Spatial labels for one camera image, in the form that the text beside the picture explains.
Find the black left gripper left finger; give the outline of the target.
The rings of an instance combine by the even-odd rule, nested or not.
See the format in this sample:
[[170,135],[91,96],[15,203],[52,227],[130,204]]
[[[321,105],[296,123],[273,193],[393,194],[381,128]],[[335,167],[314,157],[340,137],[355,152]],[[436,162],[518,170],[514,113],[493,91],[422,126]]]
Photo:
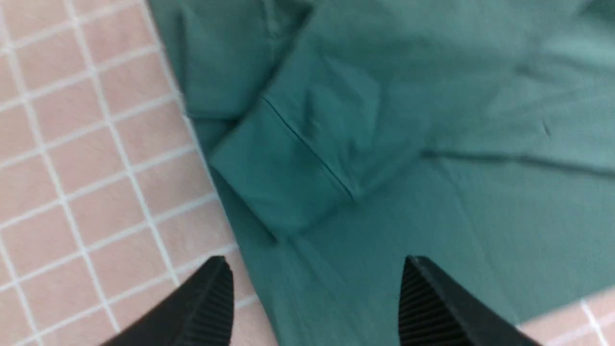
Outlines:
[[162,302],[104,344],[228,346],[233,323],[233,272],[224,256],[213,256]]

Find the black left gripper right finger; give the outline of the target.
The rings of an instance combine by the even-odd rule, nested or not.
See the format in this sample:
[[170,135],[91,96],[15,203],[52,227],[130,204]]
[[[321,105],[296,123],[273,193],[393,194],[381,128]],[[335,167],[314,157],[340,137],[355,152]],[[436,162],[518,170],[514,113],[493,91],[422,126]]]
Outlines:
[[407,256],[398,304],[403,346],[535,346],[432,260]]

